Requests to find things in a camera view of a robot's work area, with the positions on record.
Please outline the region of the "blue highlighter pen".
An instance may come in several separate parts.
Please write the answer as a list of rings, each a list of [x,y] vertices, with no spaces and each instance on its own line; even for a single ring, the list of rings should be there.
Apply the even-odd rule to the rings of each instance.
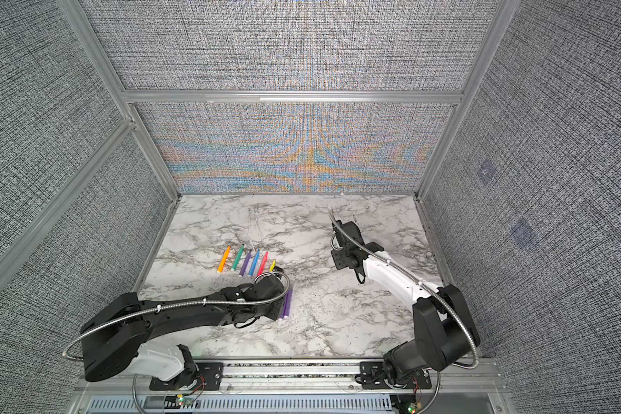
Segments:
[[[255,275],[255,269],[257,267],[259,258],[260,258],[260,250],[257,250],[253,256],[253,261],[251,263],[251,266],[248,272],[249,277],[253,277]]]

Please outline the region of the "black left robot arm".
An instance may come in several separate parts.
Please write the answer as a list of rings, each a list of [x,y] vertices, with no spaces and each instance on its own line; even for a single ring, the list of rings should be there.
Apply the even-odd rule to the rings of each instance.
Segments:
[[[241,329],[262,317],[275,320],[291,288],[292,282],[277,267],[253,282],[205,297],[153,301],[124,293],[80,329],[85,380],[100,382],[126,372],[145,355],[143,346],[160,336],[200,327]]]

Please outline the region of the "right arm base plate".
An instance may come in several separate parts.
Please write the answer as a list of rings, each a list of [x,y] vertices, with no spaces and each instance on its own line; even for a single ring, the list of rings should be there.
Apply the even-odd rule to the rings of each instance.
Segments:
[[[432,388],[431,377],[426,370],[399,373],[388,362],[361,362],[355,382],[367,390]]]

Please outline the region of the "green highlighter pen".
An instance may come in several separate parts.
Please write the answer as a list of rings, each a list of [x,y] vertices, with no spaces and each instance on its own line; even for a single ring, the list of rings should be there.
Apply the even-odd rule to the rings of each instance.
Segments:
[[[237,268],[239,266],[239,263],[241,261],[242,255],[243,255],[243,251],[244,251],[244,245],[241,245],[241,247],[237,251],[235,261],[233,262],[233,265],[231,267],[231,270],[234,271],[234,272],[236,272],[236,270],[237,270]]]

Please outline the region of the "orange highlighter pen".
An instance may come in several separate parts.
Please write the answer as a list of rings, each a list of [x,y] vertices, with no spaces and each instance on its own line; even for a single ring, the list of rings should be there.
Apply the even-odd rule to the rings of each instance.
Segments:
[[[217,267],[217,272],[219,272],[219,274],[220,274],[220,273],[222,273],[222,272],[224,271],[225,264],[226,264],[226,262],[227,262],[227,260],[228,260],[228,258],[229,258],[229,255],[230,255],[230,251],[231,251],[231,247],[230,247],[230,246],[227,246],[227,248],[226,248],[226,250],[224,251],[224,253],[223,253],[223,255],[222,255],[222,258],[221,258],[221,260],[220,260],[220,262],[219,262],[219,265],[218,265],[218,267]]]

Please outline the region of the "pink highlighter pen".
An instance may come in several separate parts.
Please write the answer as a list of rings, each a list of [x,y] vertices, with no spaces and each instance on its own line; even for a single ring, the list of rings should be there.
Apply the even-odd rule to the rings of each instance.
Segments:
[[[258,269],[257,277],[260,277],[264,273],[265,267],[267,264],[267,259],[268,259],[268,251],[266,251],[265,255],[263,255],[262,257],[262,261],[260,262],[260,267]]]

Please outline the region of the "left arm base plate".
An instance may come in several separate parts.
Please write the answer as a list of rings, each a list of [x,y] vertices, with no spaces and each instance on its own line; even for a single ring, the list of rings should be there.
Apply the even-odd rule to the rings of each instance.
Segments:
[[[149,384],[150,391],[193,391],[200,388],[205,391],[218,391],[224,374],[221,362],[203,362],[191,370],[185,370],[170,381],[153,378]]]

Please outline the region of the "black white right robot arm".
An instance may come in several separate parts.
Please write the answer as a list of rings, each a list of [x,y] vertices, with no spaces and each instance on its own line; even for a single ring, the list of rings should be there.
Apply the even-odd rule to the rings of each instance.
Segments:
[[[379,381],[402,387],[423,370],[479,365],[481,338],[463,293],[453,285],[431,283],[399,264],[378,243],[365,243],[353,222],[332,220],[331,255],[338,270],[349,268],[358,283],[374,281],[412,314],[413,338],[383,356]]]

